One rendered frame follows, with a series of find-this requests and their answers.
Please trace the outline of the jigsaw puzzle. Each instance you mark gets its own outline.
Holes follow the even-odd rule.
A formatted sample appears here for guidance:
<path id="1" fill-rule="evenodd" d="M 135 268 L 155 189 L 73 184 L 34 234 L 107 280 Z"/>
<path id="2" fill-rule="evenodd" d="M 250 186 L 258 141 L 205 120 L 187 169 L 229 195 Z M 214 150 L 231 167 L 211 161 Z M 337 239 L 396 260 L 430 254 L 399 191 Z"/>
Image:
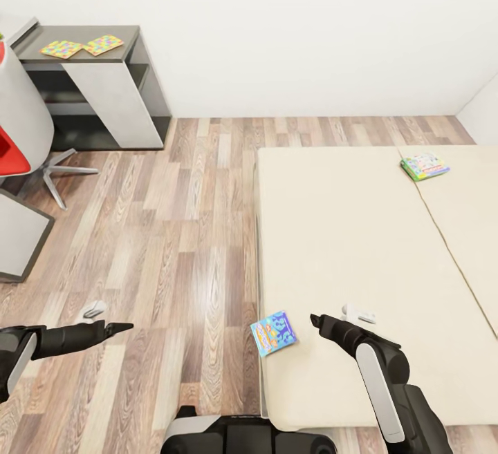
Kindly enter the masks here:
<path id="1" fill-rule="evenodd" d="M 62 57 L 67 59 L 68 57 L 74 55 L 77 51 L 83 48 L 84 44 L 72 43 L 70 41 L 58 41 L 53 42 L 51 45 L 42 48 L 39 52 L 46 55 L 52 55 L 56 57 Z"/>
<path id="2" fill-rule="evenodd" d="M 83 49 L 97 56 L 103 52 L 106 52 L 107 50 L 111 50 L 112 48 L 123 44 L 123 41 L 119 40 L 113 35 L 105 35 L 104 37 L 89 42 L 89 46 L 83 46 Z"/>

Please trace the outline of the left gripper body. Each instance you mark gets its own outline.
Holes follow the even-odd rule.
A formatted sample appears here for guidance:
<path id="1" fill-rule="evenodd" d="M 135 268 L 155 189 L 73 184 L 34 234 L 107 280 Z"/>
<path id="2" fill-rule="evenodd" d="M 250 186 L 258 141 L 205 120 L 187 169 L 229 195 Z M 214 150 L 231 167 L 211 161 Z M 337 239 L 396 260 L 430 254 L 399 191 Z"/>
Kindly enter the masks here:
<path id="1" fill-rule="evenodd" d="M 63 342 L 57 355 L 87 350 L 104 341 L 105 320 L 81 325 L 63 326 Z"/>

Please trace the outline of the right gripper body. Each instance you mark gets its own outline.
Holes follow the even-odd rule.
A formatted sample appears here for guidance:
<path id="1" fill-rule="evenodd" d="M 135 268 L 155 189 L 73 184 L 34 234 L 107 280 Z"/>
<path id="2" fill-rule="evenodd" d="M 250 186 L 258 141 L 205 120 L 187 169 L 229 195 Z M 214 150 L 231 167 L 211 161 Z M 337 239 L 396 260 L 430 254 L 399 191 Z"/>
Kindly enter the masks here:
<path id="1" fill-rule="evenodd" d="M 348 321 L 341 321 L 335 317 L 324 314 L 322 315 L 322 321 L 319 329 L 320 331 L 318 333 L 321 337 L 336 342 L 344 351 L 347 352 L 346 346 L 344 346 L 344 337 L 353 328 L 362 330 L 362 328 L 358 327 L 358 325 L 354 325 Z"/>

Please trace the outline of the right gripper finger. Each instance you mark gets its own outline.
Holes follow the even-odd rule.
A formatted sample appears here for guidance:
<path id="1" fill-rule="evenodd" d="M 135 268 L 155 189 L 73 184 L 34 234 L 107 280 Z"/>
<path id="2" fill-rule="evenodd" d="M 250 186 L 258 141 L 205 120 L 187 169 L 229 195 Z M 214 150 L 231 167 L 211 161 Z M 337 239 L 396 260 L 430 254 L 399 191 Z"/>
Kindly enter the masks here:
<path id="1" fill-rule="evenodd" d="M 310 319 L 311 319 L 312 324 L 313 324 L 314 327 L 320 328 L 320 324 L 321 324 L 321 321 L 322 321 L 322 316 L 317 316 L 317 315 L 311 314 L 310 315 Z"/>

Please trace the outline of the board game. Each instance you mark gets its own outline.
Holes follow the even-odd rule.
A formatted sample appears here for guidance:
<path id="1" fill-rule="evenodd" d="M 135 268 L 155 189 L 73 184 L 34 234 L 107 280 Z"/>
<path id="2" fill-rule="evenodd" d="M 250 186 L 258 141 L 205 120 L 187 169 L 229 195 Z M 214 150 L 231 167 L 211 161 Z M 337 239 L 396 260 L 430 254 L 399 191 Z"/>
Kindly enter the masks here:
<path id="1" fill-rule="evenodd" d="M 261 357 L 297 340 L 285 310 L 251 325 Z"/>
<path id="2" fill-rule="evenodd" d="M 402 159 L 400 164 L 415 182 L 447 173 L 450 170 L 433 151 Z"/>

